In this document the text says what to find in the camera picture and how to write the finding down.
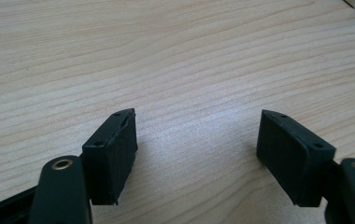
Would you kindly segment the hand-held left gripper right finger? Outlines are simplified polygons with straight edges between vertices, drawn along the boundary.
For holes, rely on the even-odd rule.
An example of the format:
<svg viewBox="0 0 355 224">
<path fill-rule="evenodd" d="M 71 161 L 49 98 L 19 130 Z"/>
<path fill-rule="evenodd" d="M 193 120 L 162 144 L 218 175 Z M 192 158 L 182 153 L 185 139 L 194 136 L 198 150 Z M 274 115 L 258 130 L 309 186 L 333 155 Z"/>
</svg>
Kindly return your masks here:
<svg viewBox="0 0 355 224">
<path fill-rule="evenodd" d="M 295 119 L 262 111 L 256 155 L 294 204 L 320 205 L 321 175 L 334 153 L 335 147 Z"/>
</svg>

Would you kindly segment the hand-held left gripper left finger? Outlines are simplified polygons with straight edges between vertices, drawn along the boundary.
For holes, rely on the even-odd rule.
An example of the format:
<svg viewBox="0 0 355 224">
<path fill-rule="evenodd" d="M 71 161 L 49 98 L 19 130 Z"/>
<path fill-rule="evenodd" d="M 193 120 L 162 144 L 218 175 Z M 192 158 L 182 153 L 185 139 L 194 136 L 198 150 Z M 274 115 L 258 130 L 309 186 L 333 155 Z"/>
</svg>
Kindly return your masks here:
<svg viewBox="0 0 355 224">
<path fill-rule="evenodd" d="M 133 108 L 113 113 L 82 146 L 81 159 L 93 205 L 119 203 L 137 151 Z"/>
</svg>

